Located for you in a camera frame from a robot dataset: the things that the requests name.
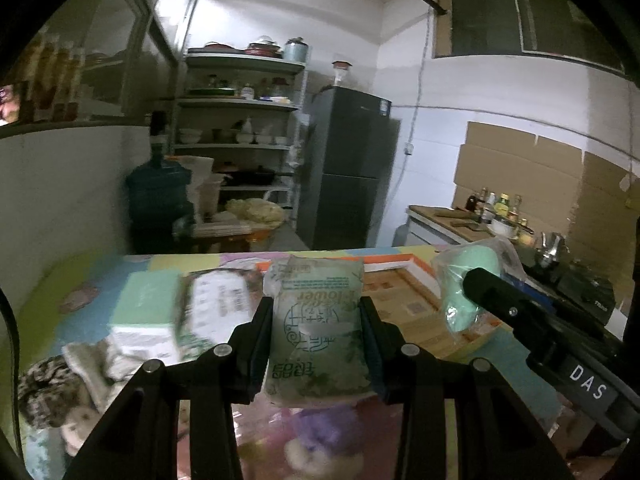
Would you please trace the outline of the green item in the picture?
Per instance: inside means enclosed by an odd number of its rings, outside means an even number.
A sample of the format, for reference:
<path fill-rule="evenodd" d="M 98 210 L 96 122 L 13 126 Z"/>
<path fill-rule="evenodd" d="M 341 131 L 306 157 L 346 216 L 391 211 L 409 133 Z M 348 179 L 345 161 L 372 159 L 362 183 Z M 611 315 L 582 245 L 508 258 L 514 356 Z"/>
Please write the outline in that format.
<path fill-rule="evenodd" d="M 500 280 L 526 281 L 513 244 L 503 236 L 443 249 L 432 260 L 440 290 L 440 312 L 450 333 L 474 330 L 489 307 L 480 297 Z"/>

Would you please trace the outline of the plush doll purple dress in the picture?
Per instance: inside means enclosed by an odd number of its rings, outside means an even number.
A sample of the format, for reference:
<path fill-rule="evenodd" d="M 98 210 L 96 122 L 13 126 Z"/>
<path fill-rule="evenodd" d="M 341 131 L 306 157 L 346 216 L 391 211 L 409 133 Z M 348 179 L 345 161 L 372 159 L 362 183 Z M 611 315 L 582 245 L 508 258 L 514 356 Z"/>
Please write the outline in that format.
<path fill-rule="evenodd" d="M 363 429 L 349 404 L 304 408 L 293 416 L 295 437 L 284 445 L 289 479 L 357 479 L 363 470 Z"/>

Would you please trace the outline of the cream floral cloth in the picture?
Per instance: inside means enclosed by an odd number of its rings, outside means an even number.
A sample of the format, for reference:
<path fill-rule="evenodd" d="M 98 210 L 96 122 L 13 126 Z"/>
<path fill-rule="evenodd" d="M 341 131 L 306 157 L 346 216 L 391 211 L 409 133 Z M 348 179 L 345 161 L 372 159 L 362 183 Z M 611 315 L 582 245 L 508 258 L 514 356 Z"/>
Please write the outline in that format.
<path fill-rule="evenodd" d="M 122 353 L 112 336 L 96 344 L 70 342 L 62 348 L 62 356 L 70 370 L 84 382 L 99 413 L 108 409 L 143 364 L 137 356 Z"/>

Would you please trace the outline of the leopard print cloth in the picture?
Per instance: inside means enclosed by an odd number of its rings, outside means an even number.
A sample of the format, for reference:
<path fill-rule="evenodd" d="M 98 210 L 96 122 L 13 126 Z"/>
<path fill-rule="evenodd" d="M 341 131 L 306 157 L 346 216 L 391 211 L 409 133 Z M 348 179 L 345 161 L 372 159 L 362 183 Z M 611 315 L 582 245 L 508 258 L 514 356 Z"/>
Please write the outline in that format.
<path fill-rule="evenodd" d="M 84 381 L 62 356 L 29 367 L 17 385 L 18 410 L 34 429 L 61 427 L 73 408 L 93 408 Z"/>

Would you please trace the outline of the large floral tissue pack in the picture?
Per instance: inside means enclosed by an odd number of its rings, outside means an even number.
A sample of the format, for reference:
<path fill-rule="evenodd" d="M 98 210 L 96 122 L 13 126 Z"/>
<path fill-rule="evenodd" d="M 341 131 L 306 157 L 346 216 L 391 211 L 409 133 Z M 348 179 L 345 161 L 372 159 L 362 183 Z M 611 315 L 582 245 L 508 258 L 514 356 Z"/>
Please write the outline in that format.
<path fill-rule="evenodd" d="M 262 299 L 262 274 L 229 268 L 191 272 L 181 279 L 178 298 L 180 360 L 192 361 L 250 322 Z"/>

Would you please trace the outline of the white bowl on counter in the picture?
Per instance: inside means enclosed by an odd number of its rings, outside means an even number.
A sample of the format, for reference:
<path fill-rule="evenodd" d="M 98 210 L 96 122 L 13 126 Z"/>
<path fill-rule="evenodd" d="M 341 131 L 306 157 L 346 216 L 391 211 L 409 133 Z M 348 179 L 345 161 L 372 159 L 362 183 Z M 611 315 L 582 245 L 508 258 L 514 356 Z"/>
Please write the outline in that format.
<path fill-rule="evenodd" d="M 491 222 L 488 223 L 487 229 L 494 235 L 503 236 L 512 240 L 512 238 L 516 237 L 518 227 L 507 218 L 495 216 L 491 219 Z"/>

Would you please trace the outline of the condiment bottles group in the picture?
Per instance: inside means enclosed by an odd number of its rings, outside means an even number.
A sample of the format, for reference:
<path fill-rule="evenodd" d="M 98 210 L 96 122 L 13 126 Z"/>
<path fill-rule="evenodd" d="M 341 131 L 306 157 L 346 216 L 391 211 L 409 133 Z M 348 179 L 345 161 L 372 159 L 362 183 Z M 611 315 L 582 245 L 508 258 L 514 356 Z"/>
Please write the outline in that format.
<path fill-rule="evenodd" d="M 489 192 L 488 188 L 482 188 L 479 193 L 468 197 L 464 209 L 474 214 L 475 219 L 483 226 L 488 226 L 495 216 L 501 216 L 516 224 L 516 235 L 521 232 L 531 233 L 528 220 L 521 215 L 522 201 L 522 196 L 518 194 L 496 194 Z"/>

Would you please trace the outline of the dark refrigerator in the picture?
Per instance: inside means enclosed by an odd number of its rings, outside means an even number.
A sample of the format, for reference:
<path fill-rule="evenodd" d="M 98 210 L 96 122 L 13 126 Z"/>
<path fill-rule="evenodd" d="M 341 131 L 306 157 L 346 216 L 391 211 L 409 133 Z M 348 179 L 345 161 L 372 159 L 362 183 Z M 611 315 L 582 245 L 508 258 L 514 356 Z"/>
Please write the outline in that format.
<path fill-rule="evenodd" d="M 382 219 L 397 145 L 392 103 L 326 87 L 311 103 L 296 233 L 312 250 L 365 248 Z"/>

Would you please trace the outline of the metal shelving rack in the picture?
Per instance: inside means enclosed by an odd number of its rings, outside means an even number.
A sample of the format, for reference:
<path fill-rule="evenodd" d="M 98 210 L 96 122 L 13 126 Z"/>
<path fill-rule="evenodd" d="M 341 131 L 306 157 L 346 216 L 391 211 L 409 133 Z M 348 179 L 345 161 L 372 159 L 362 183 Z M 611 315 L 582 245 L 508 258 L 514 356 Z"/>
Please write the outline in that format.
<path fill-rule="evenodd" d="M 221 201 L 260 197 L 297 214 L 308 56 L 223 44 L 190 48 L 172 110 L 174 155 L 214 160 Z"/>

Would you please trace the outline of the glass jar red lid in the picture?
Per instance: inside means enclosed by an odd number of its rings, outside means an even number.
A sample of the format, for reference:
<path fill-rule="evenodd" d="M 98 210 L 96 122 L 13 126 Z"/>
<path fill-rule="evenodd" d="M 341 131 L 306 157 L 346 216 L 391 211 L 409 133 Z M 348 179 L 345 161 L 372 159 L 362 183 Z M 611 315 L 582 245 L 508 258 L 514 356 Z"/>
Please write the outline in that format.
<path fill-rule="evenodd" d="M 335 87 L 346 87 L 350 83 L 350 70 L 352 64 L 343 60 L 336 60 L 332 63 Z"/>

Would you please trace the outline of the teal pot on shelf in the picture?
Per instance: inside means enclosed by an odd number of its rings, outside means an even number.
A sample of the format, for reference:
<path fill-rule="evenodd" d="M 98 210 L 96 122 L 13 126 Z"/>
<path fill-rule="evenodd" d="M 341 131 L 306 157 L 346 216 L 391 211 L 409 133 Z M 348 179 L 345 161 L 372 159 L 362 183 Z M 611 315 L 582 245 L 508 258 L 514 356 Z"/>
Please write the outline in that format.
<path fill-rule="evenodd" d="M 308 44 L 306 44 L 302 37 L 291 38 L 286 42 L 282 50 L 282 58 L 292 63 L 305 63 L 307 61 L 308 49 Z"/>

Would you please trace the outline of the amber jars on sill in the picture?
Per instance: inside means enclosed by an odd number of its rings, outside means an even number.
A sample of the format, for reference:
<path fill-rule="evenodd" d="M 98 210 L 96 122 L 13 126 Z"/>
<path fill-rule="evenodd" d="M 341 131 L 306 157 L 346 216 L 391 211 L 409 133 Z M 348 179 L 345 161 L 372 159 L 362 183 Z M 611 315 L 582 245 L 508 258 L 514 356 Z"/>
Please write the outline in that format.
<path fill-rule="evenodd" d="M 58 34 L 42 30 L 24 51 L 21 62 L 20 121 L 71 122 L 78 115 L 78 92 L 85 49 Z"/>

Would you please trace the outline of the phone showing video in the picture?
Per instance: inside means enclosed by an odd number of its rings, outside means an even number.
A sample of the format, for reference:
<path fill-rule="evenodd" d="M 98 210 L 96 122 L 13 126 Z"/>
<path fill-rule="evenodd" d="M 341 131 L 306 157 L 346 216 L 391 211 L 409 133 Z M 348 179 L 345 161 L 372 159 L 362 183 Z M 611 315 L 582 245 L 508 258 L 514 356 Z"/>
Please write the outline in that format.
<path fill-rule="evenodd" d="M 14 84 L 7 84 L 0 88 L 0 125 L 13 124 L 20 118 L 20 92 Z"/>

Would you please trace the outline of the cardboard wall sheets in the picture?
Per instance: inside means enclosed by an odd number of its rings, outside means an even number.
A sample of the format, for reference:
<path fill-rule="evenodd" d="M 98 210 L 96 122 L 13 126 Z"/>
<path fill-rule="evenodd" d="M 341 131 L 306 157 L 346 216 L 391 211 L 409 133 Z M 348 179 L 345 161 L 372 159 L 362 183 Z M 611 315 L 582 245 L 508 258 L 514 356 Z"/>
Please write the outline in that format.
<path fill-rule="evenodd" d="M 565 236 L 570 254 L 605 275 L 615 298 L 634 292 L 639 180 L 608 160 L 529 132 L 469 122 L 452 204 L 482 188 L 521 196 L 521 215 L 537 232 Z"/>

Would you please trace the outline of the window with frame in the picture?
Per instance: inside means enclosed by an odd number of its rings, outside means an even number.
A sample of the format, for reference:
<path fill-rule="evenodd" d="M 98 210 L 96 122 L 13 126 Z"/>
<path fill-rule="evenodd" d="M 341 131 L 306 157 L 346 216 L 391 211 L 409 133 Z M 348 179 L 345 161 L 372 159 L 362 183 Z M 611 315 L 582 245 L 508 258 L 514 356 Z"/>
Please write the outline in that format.
<path fill-rule="evenodd" d="M 612 44 L 570 0 L 438 0 L 438 58 L 521 55 L 586 64 L 623 75 Z"/>

